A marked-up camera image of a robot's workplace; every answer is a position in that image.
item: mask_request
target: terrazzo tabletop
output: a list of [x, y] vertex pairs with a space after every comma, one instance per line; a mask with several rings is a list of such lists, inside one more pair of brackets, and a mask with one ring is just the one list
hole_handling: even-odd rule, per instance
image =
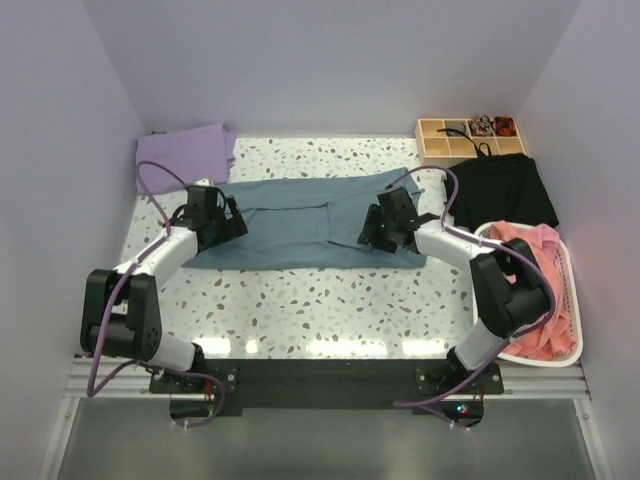
[[[230, 182], [369, 175], [419, 164], [411, 138], [239, 138], [234, 153]], [[419, 213], [442, 211], [442, 178], [438, 171], [414, 174], [423, 192]], [[157, 198], [171, 213], [186, 193]], [[122, 260], [161, 225], [140, 197]], [[163, 329], [199, 343], [209, 358], [438, 358], [472, 326], [470, 285], [433, 257], [413, 270], [180, 268], [159, 300]]]

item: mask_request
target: purple cloth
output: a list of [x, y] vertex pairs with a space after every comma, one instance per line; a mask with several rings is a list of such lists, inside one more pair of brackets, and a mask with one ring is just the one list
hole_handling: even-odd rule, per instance
[[[159, 163], [188, 185], [203, 178], [220, 185], [229, 181], [235, 142], [235, 132], [227, 132], [222, 123], [184, 132], [147, 135], [138, 138], [136, 163], [143, 160]], [[141, 173], [153, 194], [182, 188], [177, 180], [158, 168], [145, 165]], [[138, 193], [143, 193], [137, 181], [136, 187]]]

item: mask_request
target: pink towel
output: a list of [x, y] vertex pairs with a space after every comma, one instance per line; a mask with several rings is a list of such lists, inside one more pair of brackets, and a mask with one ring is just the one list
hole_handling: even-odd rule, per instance
[[556, 354], [567, 353], [576, 340], [569, 331], [571, 319], [564, 309], [562, 276], [556, 264], [558, 233], [544, 224], [525, 230], [501, 221], [493, 224], [490, 236], [495, 240], [521, 238], [526, 241], [556, 296], [556, 310], [551, 320], [542, 329], [518, 338], [504, 352], [532, 360], [552, 360]]

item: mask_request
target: white laundry basket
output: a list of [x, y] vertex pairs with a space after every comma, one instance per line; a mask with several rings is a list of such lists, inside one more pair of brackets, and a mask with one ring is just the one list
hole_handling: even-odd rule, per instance
[[[485, 223], [476, 230], [476, 235], [479, 237], [489, 238], [489, 231], [491, 230], [492, 223]], [[533, 228], [530, 225], [522, 225], [520, 223], [511, 223], [514, 227], [522, 229]], [[508, 355], [501, 353], [499, 358], [503, 360], [509, 360], [514, 363], [521, 363], [523, 365], [531, 365], [536, 367], [566, 367], [572, 365], [580, 358], [582, 353], [582, 327], [580, 326], [580, 310], [578, 309], [578, 298], [576, 296], [576, 287], [573, 280], [573, 271], [571, 270], [571, 259], [569, 258], [569, 251], [567, 246], [560, 240], [558, 253], [556, 259], [560, 267], [560, 274], [562, 276], [562, 283], [564, 287], [564, 309], [568, 312], [571, 319], [569, 330], [576, 339], [575, 345], [571, 350], [565, 354], [556, 355], [553, 360], [530, 360], [524, 357], [517, 357], [515, 355]], [[478, 321], [478, 311], [476, 307], [475, 295], [473, 297], [473, 321]]]

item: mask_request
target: purple cable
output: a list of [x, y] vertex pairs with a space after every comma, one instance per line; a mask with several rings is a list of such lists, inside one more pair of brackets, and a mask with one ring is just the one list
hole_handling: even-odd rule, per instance
[[[170, 175], [172, 175], [185, 188], [187, 187], [187, 185], [184, 183], [184, 181], [180, 177], [178, 177], [178, 175], [176, 175], [174, 172], [172, 172], [168, 168], [164, 167], [163, 165], [160, 165], [160, 164], [155, 163], [155, 162], [146, 161], [146, 160], [138, 163], [138, 166], [136, 168], [136, 175], [138, 177], [138, 182], [140, 183], [140, 186], [142, 187], [143, 191], [149, 197], [149, 200], [151, 200], [151, 203], [158, 209], [158, 211], [162, 215], [162, 218], [165, 221], [165, 228], [167, 230], [167, 237], [159, 238], [157, 241], [155, 241], [154, 243], [149, 245], [149, 247], [147, 247], [145, 250], [143, 250], [142, 253], [140, 253], [140, 255], [138, 255], [138, 257], [131, 263], [131, 265], [129, 265], [129, 268], [127, 268], [125, 273], [120, 277], [120, 279], [118, 280], [116, 285], [113, 287], [113, 291], [111, 292], [111, 295], [109, 295], [109, 298], [107, 300], [107, 305], [105, 306], [104, 312], [102, 314], [102, 320], [100, 322], [100, 331], [98, 332], [98, 339], [96, 341], [96, 347], [95, 347], [94, 352], [93, 352], [93, 361], [91, 362], [91, 371], [89, 373], [89, 381], [87, 382], [87, 397], [89, 397], [89, 398], [95, 397], [107, 385], [107, 383], [109, 383], [111, 380], [113, 380], [116, 377], [116, 375], [118, 375], [118, 373], [120, 373], [123, 369], [125, 369], [126, 367], [128, 367], [130, 365], [141, 365], [141, 366], [143, 366], [145, 368], [153, 369], [153, 370], [156, 370], [156, 371], [158, 370], [157, 367], [153, 367], [151, 365], [147, 365], [147, 364], [145, 364], [143, 362], [138, 362], [136, 360], [128, 360], [126, 362], [121, 363], [116, 368], [114, 368], [100, 382], [100, 384], [98, 384], [98, 386], [95, 385], [96, 377], [98, 375], [98, 367], [100, 366], [100, 357], [102, 356], [102, 349], [104, 348], [104, 341], [105, 341], [106, 336], [107, 336], [107, 326], [109, 325], [109, 320], [111, 319], [111, 310], [113, 309], [113, 306], [115, 305], [116, 299], [118, 298], [118, 294], [120, 293], [120, 291], [122, 290], [122, 288], [126, 284], [126, 282], [129, 279], [129, 277], [133, 274], [134, 270], [138, 267], [140, 262], [142, 262], [145, 258], [147, 258], [149, 255], [151, 255], [155, 250], [157, 250], [160, 245], [162, 245], [164, 242], [167, 241], [167, 238], [169, 237], [169, 235], [171, 235], [171, 224], [169, 222], [169, 218], [167, 217], [167, 215], [165, 214], [164, 210], [162, 209], [162, 207], [160, 206], [158, 201], [155, 199], [153, 194], [151, 194], [149, 192], [149, 189], [147, 188], [147, 186], [145, 185], [144, 181], [142, 180], [142, 176], [140, 174], [140, 166], [141, 165], [153, 165], [155, 167], [158, 167], [158, 168], [164, 170], [165, 172], [169, 173]], [[170, 374], [172, 374], [172, 375], [179, 375], [179, 376], [182, 376], [182, 377], [191, 377], [191, 378], [202, 378], [202, 379], [205, 379], [205, 380], [209, 380], [209, 381], [215, 383], [217, 385], [218, 389], [220, 390], [220, 402], [218, 403], [218, 407], [216, 408], [216, 410], [211, 415], [209, 415], [204, 420], [200, 420], [200, 421], [197, 421], [197, 422], [194, 422], [194, 423], [191, 423], [191, 424], [185, 422], [185, 423], [183, 423], [183, 426], [186, 426], [187, 428], [199, 427], [201, 425], [204, 425], [204, 424], [210, 422], [211, 420], [213, 420], [214, 417], [216, 417], [216, 416], [218, 416], [220, 414], [220, 412], [222, 411], [222, 408], [224, 406], [224, 400], [225, 400], [224, 385], [222, 384], [222, 382], [220, 380], [218, 380], [217, 378], [215, 378], [215, 377], [213, 377], [211, 375], [206, 375], [206, 374], [203, 374], [203, 373], [180, 372], [178, 370], [172, 370], [172, 369], [165, 369], [165, 371], [170, 373]]]
[[[425, 169], [434, 169], [434, 170], [441, 170], [445, 173], [447, 173], [447, 175], [450, 175], [451, 178], [453, 179], [453, 192], [451, 194], [451, 198], [449, 198], [449, 201], [445, 204], [444, 210], [442, 211], [442, 216], [440, 217], [440, 224], [442, 226], [442, 228], [450, 233], [451, 235], [458, 237], [462, 240], [466, 240], [468, 242], [471, 243], [475, 243], [477, 245], [480, 246], [484, 246], [484, 247], [489, 247], [489, 248], [495, 248], [497, 250], [500, 250], [516, 259], [518, 259], [519, 261], [523, 262], [525, 265], [527, 265], [529, 268], [531, 268], [536, 275], [538, 275], [538, 277], [540, 277], [540, 279], [542, 280], [542, 288], [545, 291], [545, 294], [547, 295], [547, 297], [549, 298], [549, 310], [547, 311], [547, 313], [545, 314], [544, 318], [535, 323], [534, 325], [532, 325], [531, 327], [518, 332], [516, 334], [514, 334], [513, 336], [515, 338], [517, 337], [521, 337], [522, 335], [526, 335], [527, 333], [530, 333], [534, 330], [537, 330], [538, 328], [542, 328], [544, 327], [547, 322], [549, 320], [551, 320], [551, 317], [553, 316], [553, 313], [556, 310], [556, 297], [555, 294], [553, 293], [553, 289], [551, 288], [551, 285], [549, 284], [549, 281], [547, 280], [547, 278], [544, 276], [544, 274], [542, 273], [542, 271], [540, 270], [540, 268], [538, 268], [533, 262], [531, 262], [528, 258], [526, 258], [525, 256], [521, 255], [518, 252], [515, 252], [507, 247], [505, 247], [504, 245], [497, 243], [497, 242], [491, 242], [491, 241], [486, 241], [476, 235], [473, 234], [468, 234], [462, 231], [459, 231], [455, 228], [450, 227], [449, 225], [447, 225], [445, 223], [445, 218], [449, 213], [449, 210], [451, 209], [451, 206], [453, 205], [453, 202], [456, 199], [456, 196], [458, 195], [458, 189], [459, 189], [459, 181], [458, 181], [458, 177], [456, 176], [455, 173], [453, 173], [453, 171], [451, 171], [451, 169], [446, 168], [446, 167], [440, 167], [437, 165], [422, 165], [419, 167], [415, 167], [412, 168], [411, 170], [409, 170], [408, 172], [404, 173], [403, 175], [401, 175], [400, 177], [398, 177], [397, 179], [395, 179], [393, 182], [391, 182], [390, 186], [395, 185], [396, 183], [398, 183], [400, 180], [402, 180], [403, 178], [411, 175], [414, 172], [417, 172], [418, 170], [425, 170]], [[398, 400], [393, 402], [393, 405], [397, 408], [421, 408], [421, 409], [425, 409], [425, 407], [427, 407], [426, 411], [428, 411], [429, 413], [435, 414], [437, 416], [439, 416], [440, 418], [444, 417], [447, 422], [450, 422], [451, 420], [446, 417], [444, 414], [442, 415], [438, 415], [439, 412], [433, 410], [433, 409], [429, 409], [428, 405], [433, 405], [434, 403], [440, 402], [442, 400], [444, 400], [445, 398], [454, 395], [455, 393], [458, 393], [460, 390], [462, 390], [463, 388], [465, 388], [467, 385], [469, 385], [473, 380], [475, 380], [475, 378], [480, 375], [489, 365], [491, 365], [493, 363], [493, 361], [498, 358], [498, 355], [500, 354], [500, 352], [502, 352], [502, 350], [504, 350], [504, 348], [509, 344], [509, 340], [506, 339], [504, 342], [502, 342], [500, 344], [500, 346], [498, 347], [498, 349], [492, 353], [491, 355], [489, 355], [489, 358], [487, 360], [485, 360], [485, 362], [480, 365], [477, 369], [475, 369], [467, 378], [465, 378], [462, 382], [460, 382], [458, 385], [456, 385], [455, 387], [451, 388], [450, 390], [437, 395], [435, 397], [429, 398], [427, 400], [422, 400], [419, 402], [406, 402], [403, 400]]]

